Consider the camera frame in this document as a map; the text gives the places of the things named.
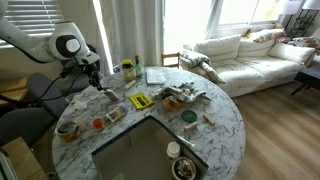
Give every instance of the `window blinds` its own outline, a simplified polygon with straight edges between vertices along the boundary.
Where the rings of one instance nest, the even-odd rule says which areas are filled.
[[[56,0],[8,0],[5,17],[30,36],[49,36],[64,21]],[[0,39],[0,48],[12,47]]]

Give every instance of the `marble tabletop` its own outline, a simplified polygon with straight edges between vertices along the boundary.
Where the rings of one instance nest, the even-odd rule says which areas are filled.
[[[164,72],[166,85],[179,86],[184,82],[194,82],[195,89],[207,92],[206,95],[212,100],[211,103],[205,105],[196,100],[184,104],[178,111],[166,112],[161,101],[154,100],[153,106],[138,111],[128,96],[142,91],[151,97],[155,90],[162,87],[162,85],[147,85],[144,74],[129,89],[124,87],[126,83],[119,77],[111,76],[104,79],[103,86],[110,86],[114,90],[120,97],[119,103],[112,103],[103,93],[89,86],[79,98],[79,101],[87,104],[87,108],[78,110],[69,104],[58,121],[59,125],[65,121],[82,120],[87,125],[87,130],[71,143],[63,143],[58,136],[54,136],[52,156],[60,179],[98,179],[91,152],[149,115],[160,120],[176,135],[195,144],[192,150],[209,166],[205,179],[231,179],[234,176],[244,154],[245,128],[233,101],[218,86],[201,76],[172,68],[158,69]],[[106,113],[120,105],[128,108],[126,116],[106,126],[101,132],[93,129],[92,120],[104,117]],[[184,130],[187,123],[180,117],[184,110],[193,110],[197,113],[196,129]],[[216,125],[211,126],[205,122],[202,119],[203,113],[208,113],[216,121]]]

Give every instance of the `tray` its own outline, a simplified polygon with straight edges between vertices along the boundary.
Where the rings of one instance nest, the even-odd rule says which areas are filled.
[[[173,179],[167,145],[180,145],[180,156],[196,166],[195,179],[203,179],[208,165],[166,126],[152,116],[134,124],[91,153],[100,179]]]

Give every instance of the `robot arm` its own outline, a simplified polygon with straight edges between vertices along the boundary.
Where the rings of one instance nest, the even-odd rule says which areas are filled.
[[[87,66],[90,83],[101,88],[99,78],[94,68],[94,62],[100,56],[89,50],[86,42],[72,22],[55,25],[55,31],[49,37],[32,37],[11,24],[4,14],[8,7],[7,0],[0,0],[0,38],[21,50],[30,59],[38,63],[63,61],[73,59],[77,65]]]

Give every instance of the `white sofa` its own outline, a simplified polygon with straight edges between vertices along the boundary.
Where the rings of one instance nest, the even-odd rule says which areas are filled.
[[[313,48],[271,39],[256,43],[240,35],[184,46],[180,66],[216,83],[230,97],[288,83],[313,60]]]

